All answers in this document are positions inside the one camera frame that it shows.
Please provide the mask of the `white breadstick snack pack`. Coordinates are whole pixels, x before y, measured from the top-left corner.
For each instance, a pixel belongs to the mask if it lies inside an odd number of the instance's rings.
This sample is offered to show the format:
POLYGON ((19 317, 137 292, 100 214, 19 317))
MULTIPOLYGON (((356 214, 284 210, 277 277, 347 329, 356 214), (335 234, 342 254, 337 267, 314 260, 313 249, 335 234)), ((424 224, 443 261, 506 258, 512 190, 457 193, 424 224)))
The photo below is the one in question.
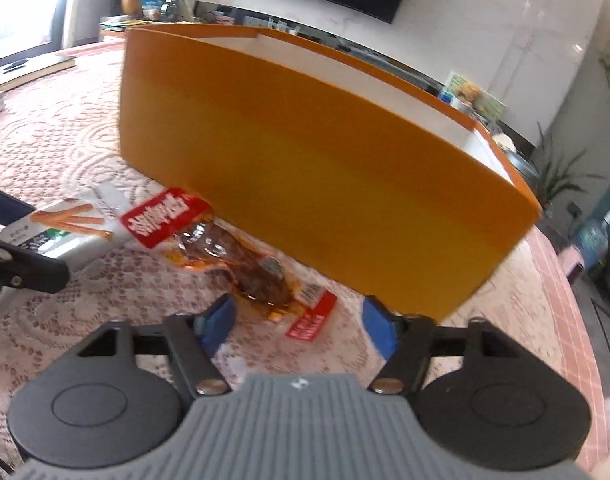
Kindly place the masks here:
POLYGON ((0 231, 0 242, 62 260, 76 271, 125 245, 120 217, 130 201, 110 182, 37 209, 0 231))

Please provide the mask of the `orange cardboard box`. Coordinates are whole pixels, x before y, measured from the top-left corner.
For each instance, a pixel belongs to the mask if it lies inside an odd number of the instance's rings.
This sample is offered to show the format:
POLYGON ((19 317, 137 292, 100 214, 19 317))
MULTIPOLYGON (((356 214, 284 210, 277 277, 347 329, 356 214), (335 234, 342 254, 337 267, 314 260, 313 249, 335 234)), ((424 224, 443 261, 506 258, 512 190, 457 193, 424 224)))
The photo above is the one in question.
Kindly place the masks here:
POLYGON ((474 119, 286 32, 130 30, 122 158, 391 309, 446 318, 540 218, 474 119))

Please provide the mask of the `potted plant by wall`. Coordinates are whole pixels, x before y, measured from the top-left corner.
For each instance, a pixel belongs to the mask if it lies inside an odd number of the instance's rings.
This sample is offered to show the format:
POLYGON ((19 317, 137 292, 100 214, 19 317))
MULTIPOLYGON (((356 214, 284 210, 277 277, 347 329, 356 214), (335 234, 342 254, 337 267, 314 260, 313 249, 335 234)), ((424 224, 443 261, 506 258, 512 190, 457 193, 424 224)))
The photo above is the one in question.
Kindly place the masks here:
POLYGON ((540 166, 537 167, 538 179, 533 186, 533 194, 543 211, 547 211, 556 197, 564 192, 586 193, 581 183, 584 180, 605 180, 603 174, 578 169, 578 164, 587 155, 588 149, 582 148, 568 157, 557 153, 553 136, 546 136, 542 125, 537 124, 540 134, 540 166))

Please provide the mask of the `teddy bear gift box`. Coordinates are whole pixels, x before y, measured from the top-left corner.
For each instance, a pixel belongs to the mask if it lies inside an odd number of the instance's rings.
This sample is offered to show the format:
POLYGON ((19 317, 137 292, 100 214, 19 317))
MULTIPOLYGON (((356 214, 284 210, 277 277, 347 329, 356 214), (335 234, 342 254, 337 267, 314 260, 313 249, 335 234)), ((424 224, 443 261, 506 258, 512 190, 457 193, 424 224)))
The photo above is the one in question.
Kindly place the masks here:
POLYGON ((466 115, 476 116, 481 122, 497 122, 503 116, 505 104, 482 89, 478 84, 451 72, 439 92, 439 99, 466 115))

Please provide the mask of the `clear braised meat packet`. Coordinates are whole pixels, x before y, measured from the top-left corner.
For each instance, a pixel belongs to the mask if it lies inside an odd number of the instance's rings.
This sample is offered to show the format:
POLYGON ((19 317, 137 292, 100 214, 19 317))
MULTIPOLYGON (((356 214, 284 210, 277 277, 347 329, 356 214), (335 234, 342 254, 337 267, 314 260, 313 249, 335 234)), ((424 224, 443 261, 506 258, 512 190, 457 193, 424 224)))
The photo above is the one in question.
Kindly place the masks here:
POLYGON ((182 188, 165 188, 122 214, 120 223, 179 269, 226 274, 235 297, 292 340, 315 341, 334 314, 337 295, 296 278, 277 257, 240 240, 217 223, 209 203, 182 188))

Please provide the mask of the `pink small heater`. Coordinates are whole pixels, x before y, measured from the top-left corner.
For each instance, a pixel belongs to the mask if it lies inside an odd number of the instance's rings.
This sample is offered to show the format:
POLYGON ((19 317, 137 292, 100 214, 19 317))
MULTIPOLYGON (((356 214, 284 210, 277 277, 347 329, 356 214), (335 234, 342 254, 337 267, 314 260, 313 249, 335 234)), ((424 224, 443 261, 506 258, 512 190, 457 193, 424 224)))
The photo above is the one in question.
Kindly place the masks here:
POLYGON ((558 261, 563 274, 570 284, 573 284, 585 270, 583 257, 575 246, 568 246, 562 249, 559 252, 558 261))

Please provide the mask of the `blue water jug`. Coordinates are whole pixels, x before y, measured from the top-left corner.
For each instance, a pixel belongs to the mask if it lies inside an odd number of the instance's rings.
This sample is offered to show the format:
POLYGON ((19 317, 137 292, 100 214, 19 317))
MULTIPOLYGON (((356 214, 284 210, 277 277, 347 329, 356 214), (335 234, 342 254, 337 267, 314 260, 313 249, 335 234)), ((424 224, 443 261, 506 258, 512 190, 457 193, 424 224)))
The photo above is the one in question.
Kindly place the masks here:
POLYGON ((609 249, 610 208, 600 219, 587 220, 574 234, 572 245, 578 250, 585 271, 592 270, 609 249))

